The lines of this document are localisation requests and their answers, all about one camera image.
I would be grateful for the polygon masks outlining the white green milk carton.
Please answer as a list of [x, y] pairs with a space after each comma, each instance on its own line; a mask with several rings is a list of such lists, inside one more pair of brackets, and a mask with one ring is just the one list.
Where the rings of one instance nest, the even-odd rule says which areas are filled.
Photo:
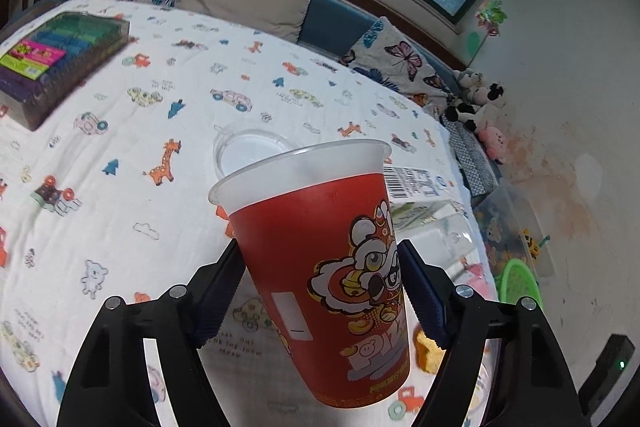
[[457, 212], [457, 202], [442, 185], [442, 179], [434, 178], [426, 169], [385, 165], [383, 176], [393, 225], [398, 231], [420, 227]]

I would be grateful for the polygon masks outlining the red printed plastic cup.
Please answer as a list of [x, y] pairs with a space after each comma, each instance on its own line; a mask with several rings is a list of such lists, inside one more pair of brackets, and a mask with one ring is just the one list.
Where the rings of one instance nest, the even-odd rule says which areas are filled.
[[300, 377], [339, 409], [393, 395], [410, 372], [388, 156], [375, 139], [311, 145], [235, 171], [208, 194]]

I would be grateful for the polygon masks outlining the clear round plastic lid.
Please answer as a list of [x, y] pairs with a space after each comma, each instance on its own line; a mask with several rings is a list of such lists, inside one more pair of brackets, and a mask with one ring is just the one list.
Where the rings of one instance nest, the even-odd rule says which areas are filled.
[[258, 121], [235, 121], [216, 127], [213, 142], [213, 164], [218, 180], [255, 162], [277, 156], [299, 145]]

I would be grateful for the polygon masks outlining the pink snack bag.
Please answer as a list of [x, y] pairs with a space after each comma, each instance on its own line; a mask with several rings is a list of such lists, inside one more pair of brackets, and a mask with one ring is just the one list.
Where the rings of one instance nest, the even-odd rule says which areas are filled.
[[485, 274], [483, 265], [462, 257], [454, 270], [454, 283], [468, 285], [486, 300], [495, 298], [495, 286]]

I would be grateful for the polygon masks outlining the clear plastic bottle yellow label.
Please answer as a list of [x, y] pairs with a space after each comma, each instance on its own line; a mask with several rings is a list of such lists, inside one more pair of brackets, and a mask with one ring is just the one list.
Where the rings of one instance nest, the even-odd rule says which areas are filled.
[[460, 213], [401, 231], [427, 265], [436, 265], [456, 279], [476, 253], [468, 221]]

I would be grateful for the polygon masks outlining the green plastic mesh basket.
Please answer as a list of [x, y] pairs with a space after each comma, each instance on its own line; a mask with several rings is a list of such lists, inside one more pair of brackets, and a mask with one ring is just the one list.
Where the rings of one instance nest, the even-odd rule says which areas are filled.
[[521, 298], [529, 297], [542, 306], [542, 297], [534, 274], [520, 259], [506, 262], [496, 284], [500, 303], [515, 305]]

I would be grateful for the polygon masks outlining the yellow peel scrap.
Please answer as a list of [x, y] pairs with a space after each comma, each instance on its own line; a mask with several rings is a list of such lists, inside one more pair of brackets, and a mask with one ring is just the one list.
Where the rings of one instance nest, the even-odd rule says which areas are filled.
[[442, 364], [446, 351], [442, 350], [433, 339], [428, 338], [421, 327], [418, 327], [414, 332], [413, 341], [416, 346], [416, 364], [419, 369], [435, 375]]

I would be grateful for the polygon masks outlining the clear plastic toy bin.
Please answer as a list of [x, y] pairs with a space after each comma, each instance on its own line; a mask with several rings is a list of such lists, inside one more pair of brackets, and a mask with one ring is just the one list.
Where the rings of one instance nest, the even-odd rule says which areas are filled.
[[538, 283], [555, 278], [550, 236], [542, 231], [534, 208], [518, 187], [501, 179], [473, 211], [494, 277], [511, 259], [520, 259]]

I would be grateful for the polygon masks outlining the printed white tablecloth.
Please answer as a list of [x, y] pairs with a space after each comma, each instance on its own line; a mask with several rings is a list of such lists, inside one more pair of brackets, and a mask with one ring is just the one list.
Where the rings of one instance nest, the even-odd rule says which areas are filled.
[[294, 43], [180, 10], [73, 0], [127, 22], [132, 43], [37, 130], [1, 119], [1, 368], [40, 426], [104, 300], [160, 297], [227, 246], [207, 197], [221, 134], [280, 147], [378, 139], [427, 171], [448, 208], [471, 197], [447, 130], [419, 106]]

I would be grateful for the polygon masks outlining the pink plush toy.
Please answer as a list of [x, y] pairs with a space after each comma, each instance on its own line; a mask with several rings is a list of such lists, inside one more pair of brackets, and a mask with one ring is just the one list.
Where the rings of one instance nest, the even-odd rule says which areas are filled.
[[477, 132], [477, 138], [482, 143], [487, 157], [502, 164], [506, 159], [506, 138], [503, 133], [494, 126], [487, 126]]

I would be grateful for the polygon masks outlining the black white cow plush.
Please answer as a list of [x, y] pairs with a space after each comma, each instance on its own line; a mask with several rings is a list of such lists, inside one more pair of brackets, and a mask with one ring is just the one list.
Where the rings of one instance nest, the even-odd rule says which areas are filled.
[[445, 109], [448, 121], [458, 122], [469, 132], [477, 133], [494, 118], [506, 99], [501, 83], [488, 82], [480, 72], [455, 70], [454, 79], [460, 90]]

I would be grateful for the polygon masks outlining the dark box of coloured items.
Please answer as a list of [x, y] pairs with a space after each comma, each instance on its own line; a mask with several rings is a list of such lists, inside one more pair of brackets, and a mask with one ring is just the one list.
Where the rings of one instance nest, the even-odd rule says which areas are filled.
[[34, 131], [130, 41], [130, 23], [62, 12], [1, 53], [1, 115]]

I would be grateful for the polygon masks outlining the colourful pinwheel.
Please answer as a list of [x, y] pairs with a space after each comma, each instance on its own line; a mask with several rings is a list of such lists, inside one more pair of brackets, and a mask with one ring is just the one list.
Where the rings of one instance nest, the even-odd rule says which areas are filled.
[[488, 38], [500, 36], [501, 25], [507, 18], [501, 0], [486, 1], [478, 8], [475, 13], [476, 29], [471, 31], [466, 38], [469, 63], [475, 60]]

